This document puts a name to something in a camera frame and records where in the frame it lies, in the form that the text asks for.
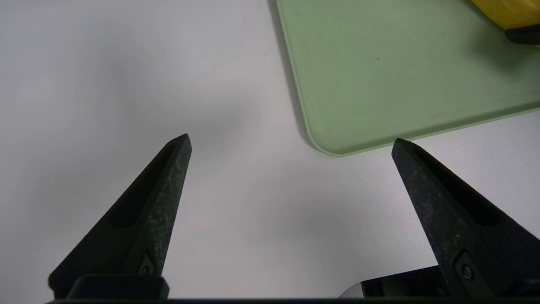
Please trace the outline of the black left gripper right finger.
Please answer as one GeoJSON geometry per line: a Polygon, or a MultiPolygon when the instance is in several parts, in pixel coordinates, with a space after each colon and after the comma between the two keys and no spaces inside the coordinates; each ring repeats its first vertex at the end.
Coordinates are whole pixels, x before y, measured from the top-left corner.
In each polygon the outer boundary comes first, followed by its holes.
{"type": "Polygon", "coordinates": [[[537,237],[417,144],[391,155],[452,296],[539,296],[537,237]]]}

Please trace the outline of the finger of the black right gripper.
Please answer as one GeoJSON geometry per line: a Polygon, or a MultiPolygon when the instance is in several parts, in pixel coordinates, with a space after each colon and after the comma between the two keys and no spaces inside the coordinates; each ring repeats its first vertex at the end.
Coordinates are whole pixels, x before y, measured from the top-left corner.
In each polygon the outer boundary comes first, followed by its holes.
{"type": "Polygon", "coordinates": [[[540,25],[530,25],[505,31],[505,36],[515,44],[540,46],[540,25]]]}

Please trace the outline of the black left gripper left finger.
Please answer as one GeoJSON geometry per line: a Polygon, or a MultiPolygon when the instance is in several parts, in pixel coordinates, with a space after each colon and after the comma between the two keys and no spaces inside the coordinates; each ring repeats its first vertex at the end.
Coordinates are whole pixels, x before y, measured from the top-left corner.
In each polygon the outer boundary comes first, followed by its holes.
{"type": "Polygon", "coordinates": [[[165,299],[162,277],[192,145],[170,140],[49,275],[56,299],[165,299]]]}

